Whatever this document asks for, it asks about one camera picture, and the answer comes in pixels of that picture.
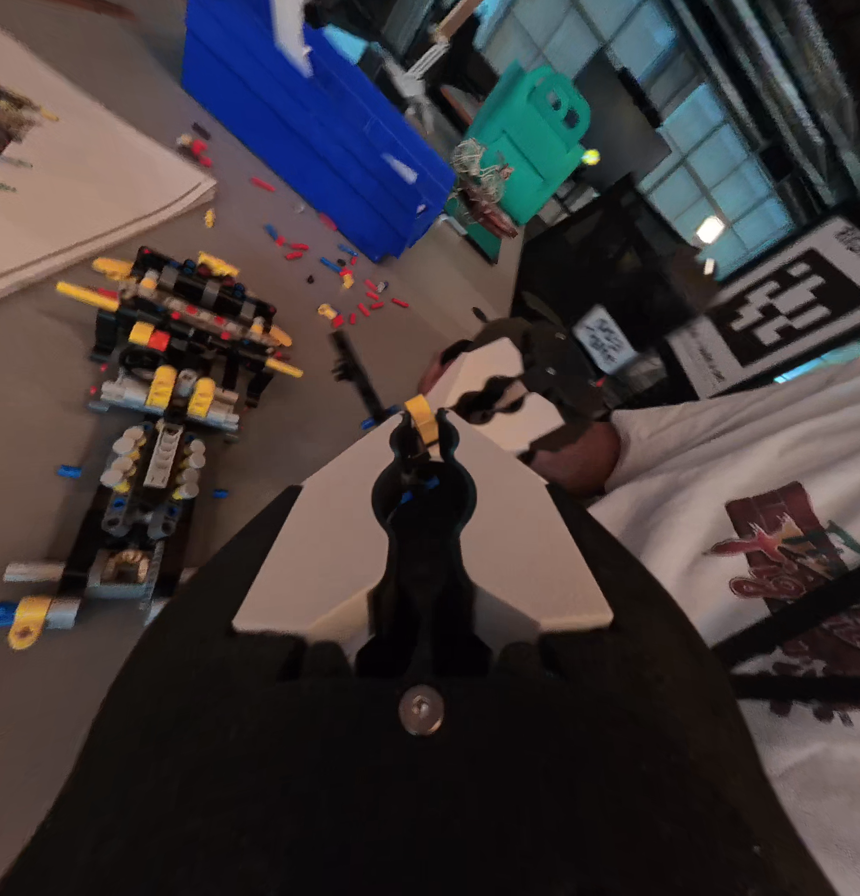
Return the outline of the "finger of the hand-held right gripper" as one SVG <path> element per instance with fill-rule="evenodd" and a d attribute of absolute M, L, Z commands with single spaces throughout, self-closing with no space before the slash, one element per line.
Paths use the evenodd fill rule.
<path fill-rule="evenodd" d="M 513 380 L 524 373 L 523 356 L 517 345 L 500 338 L 463 352 L 450 363 L 437 382 L 437 404 L 456 405 L 463 395 L 482 392 L 496 377 Z"/>
<path fill-rule="evenodd" d="M 563 417 L 543 395 L 518 377 L 492 376 L 466 391 L 452 410 L 475 431 L 510 454 L 525 454 L 534 442 L 563 426 Z"/>

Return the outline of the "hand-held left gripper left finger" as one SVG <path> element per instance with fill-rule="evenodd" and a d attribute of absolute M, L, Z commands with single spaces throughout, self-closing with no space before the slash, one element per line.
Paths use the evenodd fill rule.
<path fill-rule="evenodd" d="M 236 633 L 333 642 L 355 662 L 371 637 L 369 595 L 389 550 L 371 493 L 394 459 L 391 434 L 401 420 L 382 423 L 304 481 L 235 615 Z"/>

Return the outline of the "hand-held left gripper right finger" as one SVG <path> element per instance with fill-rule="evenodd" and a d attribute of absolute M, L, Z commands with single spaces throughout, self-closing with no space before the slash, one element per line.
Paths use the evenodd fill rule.
<path fill-rule="evenodd" d="M 513 643 L 615 618 L 544 481 L 469 424 L 437 416 L 440 483 L 424 494 L 424 667 L 484 676 Z"/>

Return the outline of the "lego car chassis model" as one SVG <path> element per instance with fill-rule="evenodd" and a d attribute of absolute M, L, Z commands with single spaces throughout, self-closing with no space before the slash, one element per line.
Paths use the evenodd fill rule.
<path fill-rule="evenodd" d="M 88 409 L 138 418 L 109 448 L 66 560 L 5 570 L 6 582 L 55 587 L 0 601 L 0 630 L 15 652 L 72 629 L 92 600 L 137 602 L 152 622 L 195 574 L 185 558 L 207 435 L 238 442 L 243 410 L 258 407 L 274 378 L 302 376 L 284 357 L 292 339 L 276 308 L 233 264 L 208 252 L 175 260 L 144 245 L 132 261 L 91 266 L 113 285 L 55 285 L 98 312 L 90 358 L 113 375 L 93 388 Z"/>

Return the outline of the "lego instruction booklet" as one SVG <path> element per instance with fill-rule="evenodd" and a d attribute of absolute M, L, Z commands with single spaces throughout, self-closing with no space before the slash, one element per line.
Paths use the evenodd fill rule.
<path fill-rule="evenodd" d="M 0 85 L 42 111 L 0 157 L 0 300 L 211 201 L 191 108 L 131 23 L 0 2 Z"/>

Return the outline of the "scattered small lego pieces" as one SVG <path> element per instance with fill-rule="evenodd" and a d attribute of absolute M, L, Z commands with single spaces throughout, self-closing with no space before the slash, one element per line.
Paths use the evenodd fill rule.
<path fill-rule="evenodd" d="M 372 278 L 358 269 L 361 255 L 352 246 L 340 243 L 340 254 L 327 256 L 303 241 L 289 239 L 271 223 L 262 225 L 267 239 L 275 245 L 289 264 L 308 263 L 309 272 L 302 275 L 307 286 L 324 283 L 330 287 L 330 299 L 316 307 L 316 316 L 331 330 L 352 328 L 387 308 L 408 309 L 409 303 L 391 293 L 387 281 Z"/>

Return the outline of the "person's right hand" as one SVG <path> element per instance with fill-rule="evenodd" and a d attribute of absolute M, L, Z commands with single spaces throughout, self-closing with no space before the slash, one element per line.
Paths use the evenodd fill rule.
<path fill-rule="evenodd" d="M 599 497 L 621 455 L 621 440 L 609 421 L 597 421 L 557 451 L 531 451 L 524 462 L 537 476 L 576 499 Z"/>

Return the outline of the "black monitor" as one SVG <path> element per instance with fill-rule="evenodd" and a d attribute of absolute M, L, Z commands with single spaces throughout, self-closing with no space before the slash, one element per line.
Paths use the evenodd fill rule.
<path fill-rule="evenodd" d="M 517 265 L 510 316 L 572 325 L 595 306 L 629 324 L 675 326 L 703 312 L 720 283 L 626 174 L 557 223 L 528 227 Z"/>

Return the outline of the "teal tote bag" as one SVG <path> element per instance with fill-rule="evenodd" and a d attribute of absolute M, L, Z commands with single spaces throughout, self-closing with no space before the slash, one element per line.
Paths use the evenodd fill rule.
<path fill-rule="evenodd" d="M 499 205 L 519 226 L 543 208 L 581 165 L 591 107 L 570 79 L 541 65 L 512 63 L 475 114 L 467 138 L 485 148 L 482 163 L 512 169 Z"/>

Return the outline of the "printed marker board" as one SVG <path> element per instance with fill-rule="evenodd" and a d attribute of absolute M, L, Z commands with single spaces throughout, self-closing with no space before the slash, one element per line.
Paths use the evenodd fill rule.
<path fill-rule="evenodd" d="M 668 338 L 696 399 L 754 386 L 860 331 L 860 211 L 833 214 L 756 263 Z"/>

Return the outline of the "blue plastic bin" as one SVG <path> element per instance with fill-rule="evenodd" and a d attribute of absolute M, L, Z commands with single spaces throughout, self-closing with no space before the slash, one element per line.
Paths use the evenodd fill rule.
<path fill-rule="evenodd" d="M 372 261 L 399 258 L 443 213 L 443 157 L 308 25 L 312 74 L 275 45 L 268 2 L 190 1 L 182 85 Z"/>

